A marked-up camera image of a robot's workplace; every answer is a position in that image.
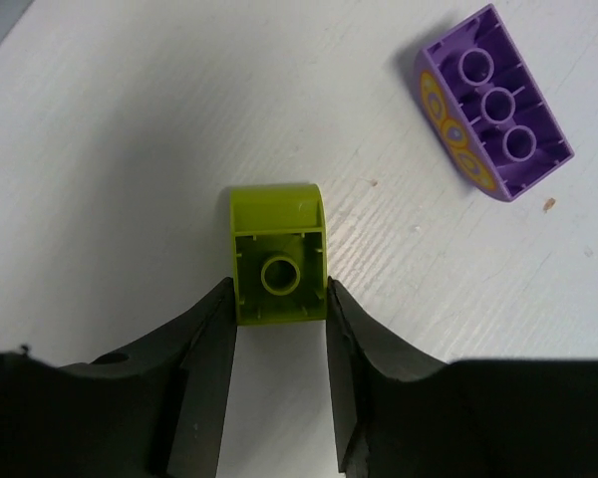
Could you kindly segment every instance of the white surface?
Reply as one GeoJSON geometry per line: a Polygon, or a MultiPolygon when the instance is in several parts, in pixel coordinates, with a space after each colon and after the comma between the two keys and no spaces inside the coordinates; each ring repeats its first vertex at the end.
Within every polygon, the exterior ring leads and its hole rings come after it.
{"type": "MultiPolygon", "coordinates": [[[[331,274],[415,346],[598,357],[598,0],[496,4],[577,154],[511,204],[395,68],[481,2],[36,0],[0,47],[0,350],[149,332],[231,274],[227,186],[311,181],[331,274]]],[[[336,475],[324,348],[239,331],[218,476],[336,475]]]]}

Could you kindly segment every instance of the wood grain texture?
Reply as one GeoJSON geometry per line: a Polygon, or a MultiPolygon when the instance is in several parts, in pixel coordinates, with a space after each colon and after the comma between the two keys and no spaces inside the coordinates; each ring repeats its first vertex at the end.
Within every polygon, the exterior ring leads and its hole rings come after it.
{"type": "MultiPolygon", "coordinates": [[[[598,357],[598,0],[494,3],[576,151],[511,204],[402,78],[480,2],[36,0],[0,47],[0,350],[149,332],[231,274],[229,186],[310,181],[331,274],[413,345],[598,357]]],[[[239,331],[219,476],[336,476],[324,348],[239,331]]]]}

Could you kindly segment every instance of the purple duplo brick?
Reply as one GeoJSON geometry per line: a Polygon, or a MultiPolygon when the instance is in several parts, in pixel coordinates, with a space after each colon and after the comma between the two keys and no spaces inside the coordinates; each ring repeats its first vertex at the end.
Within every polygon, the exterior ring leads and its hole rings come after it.
{"type": "Polygon", "coordinates": [[[419,100],[458,169],[512,201],[574,155],[493,5],[425,46],[419,100]]]}

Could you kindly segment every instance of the small debris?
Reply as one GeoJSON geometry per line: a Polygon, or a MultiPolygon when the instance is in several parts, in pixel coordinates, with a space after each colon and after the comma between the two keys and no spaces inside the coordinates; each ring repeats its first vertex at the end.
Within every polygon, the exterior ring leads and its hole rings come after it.
{"type": "Polygon", "coordinates": [[[554,207],[554,204],[556,204],[556,200],[553,197],[550,197],[545,201],[545,205],[542,206],[542,212],[547,212],[549,209],[554,207]]]}
{"type": "Polygon", "coordinates": [[[379,184],[379,181],[377,179],[368,179],[367,177],[363,177],[363,176],[359,177],[359,179],[361,179],[362,181],[367,182],[372,187],[377,187],[377,184],[379,184]]]}

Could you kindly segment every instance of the curved top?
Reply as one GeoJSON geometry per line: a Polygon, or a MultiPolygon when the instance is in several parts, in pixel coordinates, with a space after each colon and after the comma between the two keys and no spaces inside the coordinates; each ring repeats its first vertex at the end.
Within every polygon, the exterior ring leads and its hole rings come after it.
{"type": "Polygon", "coordinates": [[[233,235],[323,227],[323,202],[316,184],[240,187],[230,193],[233,235]]]}

